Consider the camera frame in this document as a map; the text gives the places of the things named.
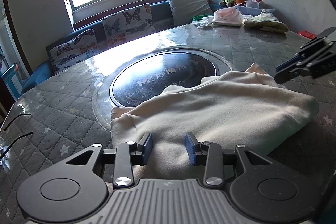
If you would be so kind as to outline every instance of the red object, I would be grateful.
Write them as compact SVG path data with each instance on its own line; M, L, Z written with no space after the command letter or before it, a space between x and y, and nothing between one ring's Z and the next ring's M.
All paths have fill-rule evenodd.
M309 39L313 39L316 37L316 34L313 34L311 32L308 32L308 31L301 31L301 32L298 32L299 35L302 35L303 37L307 37Z

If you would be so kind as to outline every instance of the blue gripper pad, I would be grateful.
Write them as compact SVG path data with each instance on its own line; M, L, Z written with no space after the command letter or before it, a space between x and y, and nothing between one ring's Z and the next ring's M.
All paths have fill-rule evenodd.
M153 137L152 135L150 135L149 138L146 140L145 144L143 145L142 160L145 165L148 162L148 158L152 152L152 148L153 148Z
M294 63L297 63L299 61L302 61L302 60L304 60L303 56L301 56L301 55L294 56L292 59L290 59L290 60L286 61L285 63L282 63L281 65L276 67L275 72L279 72L279 71L287 68L288 66L290 66Z
M195 146L193 142L191 141L191 139L189 138L189 135L187 133L185 135L185 148L189 156L190 164L195 166L197 163L196 154L195 154Z

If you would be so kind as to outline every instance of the beige towel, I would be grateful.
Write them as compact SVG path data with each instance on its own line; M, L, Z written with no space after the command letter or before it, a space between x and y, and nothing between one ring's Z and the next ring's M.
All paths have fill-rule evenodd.
M244 19L246 28L258 28L266 32L288 32L285 23L279 21L272 13L263 10L260 15Z
M186 132L200 141L234 149L245 144L268 154L317 114L314 97L275 83L256 63L247 71L205 77L199 86L170 85L162 94L133 108L112 109L112 141L117 145L153 134L154 148L136 178L202 177L184 146Z

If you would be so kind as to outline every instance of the butterfly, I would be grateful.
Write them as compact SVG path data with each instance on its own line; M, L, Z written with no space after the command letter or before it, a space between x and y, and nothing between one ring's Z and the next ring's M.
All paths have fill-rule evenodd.
M144 7L146 8L147 13L151 13L151 6L149 4L145 4Z
M150 18L147 18L147 19L146 19L146 22L148 22L149 25L150 25L151 27L153 27L153 20L151 20Z
M118 12L116 12L116 13L114 13L114 14L111 14L111 15L109 15L109 16L107 16L107 17L103 17L103 20L106 20L106 19L108 19L110 16L116 16L116 15L118 15Z
M49 56L49 60L50 60L51 63L55 62L55 59L51 56L50 52L48 52L48 56Z
M137 21L141 20L140 17L140 7L136 8L133 15L131 15L130 13L123 11L123 15L124 17L126 17L126 25L131 23L132 19L136 19Z
M126 32L130 32L130 33L137 33L137 32L143 32L145 30L145 27L147 26L147 23L143 23L141 26L139 27L135 27L135 28L130 28L127 29Z
M73 48L70 47L70 44L67 43L65 45L61 45L57 48L57 55L60 55L61 53L68 52L73 50Z
M56 67L56 65L53 65L52 66L52 71L55 72L55 71L58 71L59 70L59 67Z
M126 42L125 34L119 34L117 37L113 37L112 39L107 40L109 48L113 48L115 46L124 44Z
M80 40L83 38L84 35L95 35L95 32L93 31L93 29L89 29L89 30L86 30L85 32L82 32L80 35L78 35L76 38L75 38L75 45L78 44L80 42Z
M95 42L91 42L90 44L87 44L85 46L80 47L80 50L82 53L87 52L88 50L92 50L94 48L97 48L97 45Z
M59 65L59 66L60 66L60 65L63 65L65 62L69 61L70 59L73 59L73 58L76 57L76 56L78 56L78 55L70 54L70 55L68 55L67 57L62 58L62 59L61 59L61 62L58 63L58 65Z
M100 50L90 50L90 51L86 52L86 56L87 56L87 58L90 58L90 57L95 56L99 53L101 53Z
M120 18L118 18L114 23L113 26L108 24L104 24L105 31L107 31L108 36L112 36L113 32L118 33L120 31Z

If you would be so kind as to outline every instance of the gray quilted tablecloth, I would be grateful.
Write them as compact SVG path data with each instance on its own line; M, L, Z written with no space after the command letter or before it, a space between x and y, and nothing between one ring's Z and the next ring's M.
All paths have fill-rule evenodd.
M20 113L32 116L19 117L5 132L4 127L1 129L0 148L22 134L34 133L19 140L2 163L0 223L24 221L16 203L16 190L28 176L92 143L101 143L104 148L113 146L110 132L94 115L92 95L102 79L122 64L153 51L188 45L224 56L237 70L246 70L257 62L274 75L275 67L293 57L305 42L292 32L273 34L244 27L200 30L186 25L118 46L53 76L20 98L4 125ZM270 156L311 177L323 191L336 167L336 74L318 80L298 77L285 86L314 96L320 102L320 112ZM109 172L105 180L111 180Z

